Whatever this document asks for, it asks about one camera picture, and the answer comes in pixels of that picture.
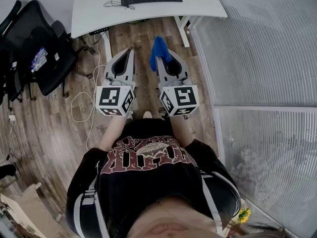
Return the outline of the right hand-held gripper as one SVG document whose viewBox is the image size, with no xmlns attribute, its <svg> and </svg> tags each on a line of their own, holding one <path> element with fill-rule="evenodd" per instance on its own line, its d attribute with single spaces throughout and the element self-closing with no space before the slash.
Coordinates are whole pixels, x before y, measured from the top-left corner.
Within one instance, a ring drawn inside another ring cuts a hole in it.
<svg viewBox="0 0 317 238">
<path fill-rule="evenodd" d="M 169 117 L 188 116 L 199 107 L 197 85 L 189 78 L 189 68 L 183 58 L 168 50 L 172 61 L 155 57 L 159 78 L 159 99 Z"/>
</svg>

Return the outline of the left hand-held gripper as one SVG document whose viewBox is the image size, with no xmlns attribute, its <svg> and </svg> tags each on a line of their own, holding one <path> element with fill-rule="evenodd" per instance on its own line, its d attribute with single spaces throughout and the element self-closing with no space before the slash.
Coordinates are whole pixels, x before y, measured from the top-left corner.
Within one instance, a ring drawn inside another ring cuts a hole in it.
<svg viewBox="0 0 317 238">
<path fill-rule="evenodd" d="M 107 64 L 101 86 L 96 89 L 96 109 L 104 116 L 125 117 L 135 99 L 133 81 L 135 52 L 117 53 Z"/>
</svg>

